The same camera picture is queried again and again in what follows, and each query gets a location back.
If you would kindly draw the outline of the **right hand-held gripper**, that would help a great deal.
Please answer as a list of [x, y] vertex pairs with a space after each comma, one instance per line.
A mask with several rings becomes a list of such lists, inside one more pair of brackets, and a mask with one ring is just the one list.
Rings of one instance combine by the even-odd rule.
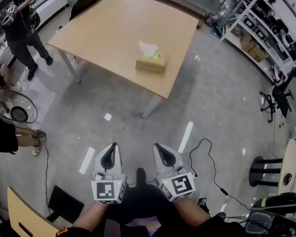
[[172, 202], [190, 196], [195, 191], [195, 184], [192, 173], [183, 167], [181, 154], [159, 143], [154, 144], [153, 154], [158, 174], [158, 187], [165, 197]]

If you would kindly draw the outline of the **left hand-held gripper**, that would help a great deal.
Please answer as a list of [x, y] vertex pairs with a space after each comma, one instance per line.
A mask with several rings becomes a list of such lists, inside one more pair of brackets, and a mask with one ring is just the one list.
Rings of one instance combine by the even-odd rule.
[[120, 148], [117, 143], [109, 144], [98, 153], [94, 171], [99, 172], [95, 174], [94, 181], [91, 181], [94, 200], [103, 204], [122, 203], [126, 189], [125, 176], [109, 175], [122, 172]]

